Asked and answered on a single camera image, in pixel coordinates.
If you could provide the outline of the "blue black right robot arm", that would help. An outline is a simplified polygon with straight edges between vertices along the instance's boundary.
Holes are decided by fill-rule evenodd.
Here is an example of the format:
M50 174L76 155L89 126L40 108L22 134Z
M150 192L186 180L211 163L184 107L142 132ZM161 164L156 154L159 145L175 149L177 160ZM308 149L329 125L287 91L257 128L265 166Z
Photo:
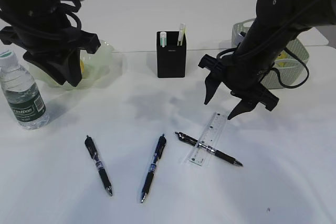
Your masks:
M201 58L199 67L209 70L205 102L224 84L233 96L240 98L229 118L250 112L258 104L273 110L279 99L262 80L274 70L276 58L300 33L333 24L335 0L257 0L256 18L242 42L216 57Z

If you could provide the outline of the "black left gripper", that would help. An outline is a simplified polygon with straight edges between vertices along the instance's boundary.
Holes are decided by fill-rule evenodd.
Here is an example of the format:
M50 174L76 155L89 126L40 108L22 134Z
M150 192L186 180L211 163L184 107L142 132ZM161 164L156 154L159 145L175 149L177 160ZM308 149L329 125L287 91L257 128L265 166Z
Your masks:
M80 8L79 0L1 0L1 20L8 23L1 40L24 48L23 59L58 84L67 81L77 87L82 80L80 51L93 54L100 47L97 34L82 30L76 15ZM65 56L62 68L53 55Z

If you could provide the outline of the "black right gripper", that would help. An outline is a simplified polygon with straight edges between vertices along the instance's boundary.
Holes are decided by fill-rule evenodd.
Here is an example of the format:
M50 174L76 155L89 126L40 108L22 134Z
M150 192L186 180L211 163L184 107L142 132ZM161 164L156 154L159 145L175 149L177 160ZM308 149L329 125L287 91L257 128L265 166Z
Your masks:
M309 29L300 25L298 18L310 3L312 0L257 0L256 18L244 40L236 48L226 49L216 57L204 55L200 60L199 67L210 71L204 81L204 104L223 83L233 96L240 98L228 120L251 112L259 103L273 110L279 99L261 81L288 42Z

